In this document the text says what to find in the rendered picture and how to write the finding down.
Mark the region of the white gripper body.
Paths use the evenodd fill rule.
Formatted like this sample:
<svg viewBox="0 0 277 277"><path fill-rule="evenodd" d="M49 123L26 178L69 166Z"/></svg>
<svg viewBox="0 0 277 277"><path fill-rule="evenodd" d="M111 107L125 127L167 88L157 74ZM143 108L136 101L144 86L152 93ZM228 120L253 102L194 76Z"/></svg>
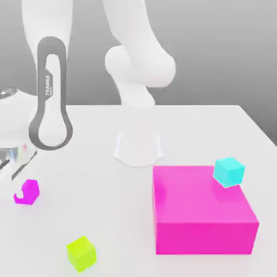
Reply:
<svg viewBox="0 0 277 277"><path fill-rule="evenodd" d="M5 149L4 186L8 187L37 154L37 149Z"/></svg>

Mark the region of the small magenta cube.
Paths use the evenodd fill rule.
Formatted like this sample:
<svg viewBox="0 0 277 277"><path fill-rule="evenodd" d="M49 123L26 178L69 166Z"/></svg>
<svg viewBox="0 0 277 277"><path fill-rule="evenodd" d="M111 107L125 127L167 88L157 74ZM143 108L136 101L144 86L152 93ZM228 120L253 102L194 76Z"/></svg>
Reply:
<svg viewBox="0 0 277 277"><path fill-rule="evenodd" d="M14 194L14 200L16 204L21 205L32 205L39 197L39 185L37 180L26 180L22 185L23 197L18 198Z"/></svg>

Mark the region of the small yellow-green cube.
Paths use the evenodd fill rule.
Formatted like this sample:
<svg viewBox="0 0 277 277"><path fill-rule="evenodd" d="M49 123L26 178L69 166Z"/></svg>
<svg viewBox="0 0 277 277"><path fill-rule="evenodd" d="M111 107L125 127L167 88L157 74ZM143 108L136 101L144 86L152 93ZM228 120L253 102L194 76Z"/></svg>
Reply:
<svg viewBox="0 0 277 277"><path fill-rule="evenodd" d="M95 246L86 236L82 236L67 245L67 255L77 272L82 272L96 263Z"/></svg>

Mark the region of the small cyan cube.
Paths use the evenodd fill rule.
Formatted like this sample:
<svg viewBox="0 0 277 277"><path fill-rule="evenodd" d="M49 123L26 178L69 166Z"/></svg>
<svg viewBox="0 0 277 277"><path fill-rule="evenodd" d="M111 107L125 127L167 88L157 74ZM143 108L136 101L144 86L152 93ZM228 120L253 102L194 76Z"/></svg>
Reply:
<svg viewBox="0 0 277 277"><path fill-rule="evenodd" d="M216 160L213 177L224 188L242 183L245 166L233 157Z"/></svg>

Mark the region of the large magenta box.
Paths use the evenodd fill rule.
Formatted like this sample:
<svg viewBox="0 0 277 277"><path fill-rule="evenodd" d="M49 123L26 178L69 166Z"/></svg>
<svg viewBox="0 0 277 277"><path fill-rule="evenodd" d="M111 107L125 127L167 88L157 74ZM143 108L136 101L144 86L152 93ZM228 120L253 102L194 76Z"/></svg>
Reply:
<svg viewBox="0 0 277 277"><path fill-rule="evenodd" d="M224 188L212 166L154 166L158 255L251 254L259 221L242 189Z"/></svg>

